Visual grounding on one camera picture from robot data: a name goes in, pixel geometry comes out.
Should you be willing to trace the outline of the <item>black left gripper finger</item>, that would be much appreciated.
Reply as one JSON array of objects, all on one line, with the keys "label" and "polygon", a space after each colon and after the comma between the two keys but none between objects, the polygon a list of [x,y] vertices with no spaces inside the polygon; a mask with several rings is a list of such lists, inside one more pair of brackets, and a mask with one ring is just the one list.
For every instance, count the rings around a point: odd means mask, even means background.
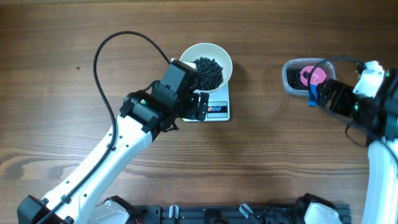
[{"label": "black left gripper finger", "polygon": [[209,94],[201,92],[200,93],[200,100],[198,103],[198,111],[196,115],[196,120],[204,121],[206,119],[206,114],[208,110],[208,100]]},{"label": "black left gripper finger", "polygon": [[200,94],[192,93],[188,101],[188,108],[186,111],[186,118],[190,120],[197,119],[200,109]]}]

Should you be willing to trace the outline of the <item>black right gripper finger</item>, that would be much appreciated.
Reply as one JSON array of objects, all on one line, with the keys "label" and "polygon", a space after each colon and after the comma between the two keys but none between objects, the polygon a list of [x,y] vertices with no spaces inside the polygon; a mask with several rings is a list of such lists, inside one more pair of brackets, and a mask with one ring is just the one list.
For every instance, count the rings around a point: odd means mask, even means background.
[{"label": "black right gripper finger", "polygon": [[337,80],[329,80],[330,92],[329,110],[346,117],[350,117],[354,107],[354,87]]},{"label": "black right gripper finger", "polygon": [[333,88],[334,81],[324,81],[317,85],[317,105],[328,110],[332,110],[332,98],[335,93]]}]

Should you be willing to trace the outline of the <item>pink scoop with blue handle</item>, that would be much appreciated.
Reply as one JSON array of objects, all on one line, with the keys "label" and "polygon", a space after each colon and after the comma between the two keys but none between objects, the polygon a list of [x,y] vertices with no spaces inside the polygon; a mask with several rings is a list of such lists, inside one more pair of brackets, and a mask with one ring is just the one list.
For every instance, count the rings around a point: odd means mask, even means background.
[{"label": "pink scoop with blue handle", "polygon": [[326,80],[326,73],[321,68],[316,68],[312,73],[310,84],[308,85],[307,80],[310,72],[314,66],[304,67],[300,72],[300,81],[308,88],[308,105],[315,107],[317,105],[318,93],[317,85],[323,83]]}]

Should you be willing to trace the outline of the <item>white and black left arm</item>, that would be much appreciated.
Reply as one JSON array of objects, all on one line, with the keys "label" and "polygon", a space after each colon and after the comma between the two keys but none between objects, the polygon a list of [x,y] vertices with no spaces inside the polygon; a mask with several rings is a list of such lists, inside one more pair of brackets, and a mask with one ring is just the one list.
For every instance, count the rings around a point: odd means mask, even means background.
[{"label": "white and black left arm", "polygon": [[152,90],[128,94],[112,127],[83,162],[41,199],[28,195],[17,208],[19,223],[89,223],[102,219],[96,205],[124,168],[177,118],[204,120],[207,93],[197,93],[193,63],[173,60]]}]

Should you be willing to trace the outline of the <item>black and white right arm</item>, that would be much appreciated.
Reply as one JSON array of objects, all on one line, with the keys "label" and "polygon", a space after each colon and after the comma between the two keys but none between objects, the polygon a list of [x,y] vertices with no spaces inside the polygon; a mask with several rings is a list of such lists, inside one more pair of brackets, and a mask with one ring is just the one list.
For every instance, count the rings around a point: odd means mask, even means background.
[{"label": "black and white right arm", "polygon": [[367,134],[369,180],[363,223],[397,223],[397,69],[381,84],[361,76],[356,86],[334,79],[308,88],[308,104],[352,118]]}]

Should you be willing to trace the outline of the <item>white digital kitchen scale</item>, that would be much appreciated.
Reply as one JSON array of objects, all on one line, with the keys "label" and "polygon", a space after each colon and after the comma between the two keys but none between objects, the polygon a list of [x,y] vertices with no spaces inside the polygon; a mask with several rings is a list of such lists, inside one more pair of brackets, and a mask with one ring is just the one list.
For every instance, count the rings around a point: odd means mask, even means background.
[{"label": "white digital kitchen scale", "polygon": [[225,83],[219,90],[209,93],[204,121],[228,121],[230,119],[229,85]]}]

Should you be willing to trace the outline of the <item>white bowl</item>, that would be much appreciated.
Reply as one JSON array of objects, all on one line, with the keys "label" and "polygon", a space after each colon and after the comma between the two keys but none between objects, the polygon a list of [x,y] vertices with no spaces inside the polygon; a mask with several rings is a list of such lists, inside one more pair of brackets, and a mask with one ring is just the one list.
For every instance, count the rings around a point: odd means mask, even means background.
[{"label": "white bowl", "polygon": [[221,67],[223,67],[224,82],[215,90],[202,91],[206,93],[213,93],[219,90],[225,83],[229,82],[233,72],[233,62],[229,54],[220,46],[212,43],[199,43],[189,47],[182,56],[180,61],[192,62],[200,57],[214,58]]}]

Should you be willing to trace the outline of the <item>black beans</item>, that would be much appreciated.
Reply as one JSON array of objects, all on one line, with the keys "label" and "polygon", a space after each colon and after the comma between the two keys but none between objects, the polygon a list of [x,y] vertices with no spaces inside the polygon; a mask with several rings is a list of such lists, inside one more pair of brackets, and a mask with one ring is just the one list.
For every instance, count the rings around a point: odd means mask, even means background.
[{"label": "black beans", "polygon": [[223,67],[214,59],[200,57],[193,61],[200,76],[195,80],[193,88],[210,91],[217,89],[223,82]]}]

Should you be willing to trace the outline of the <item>clear plastic container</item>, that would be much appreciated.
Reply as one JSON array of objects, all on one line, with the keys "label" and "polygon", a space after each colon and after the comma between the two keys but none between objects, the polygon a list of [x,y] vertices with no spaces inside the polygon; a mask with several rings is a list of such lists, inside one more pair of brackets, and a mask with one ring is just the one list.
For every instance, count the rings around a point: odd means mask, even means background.
[{"label": "clear plastic container", "polygon": [[[284,89],[286,94],[295,96],[308,96],[307,90],[295,89],[293,85],[292,71],[298,70],[299,72],[307,66],[314,66],[318,62],[322,61],[322,58],[295,58],[289,60],[282,67],[282,83],[284,84]],[[335,68],[331,62],[327,62],[320,66],[320,68],[326,73],[328,79],[336,79]]]}]

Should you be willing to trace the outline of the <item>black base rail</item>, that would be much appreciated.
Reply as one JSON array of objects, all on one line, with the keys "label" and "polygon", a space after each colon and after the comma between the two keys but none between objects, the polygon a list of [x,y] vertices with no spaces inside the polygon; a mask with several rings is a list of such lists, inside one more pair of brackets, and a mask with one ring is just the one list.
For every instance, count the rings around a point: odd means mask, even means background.
[{"label": "black base rail", "polygon": [[184,223],[264,223],[264,224],[305,224],[303,213],[293,205],[286,206],[239,206],[181,207],[171,205],[133,206],[129,223],[136,224],[184,224]]}]

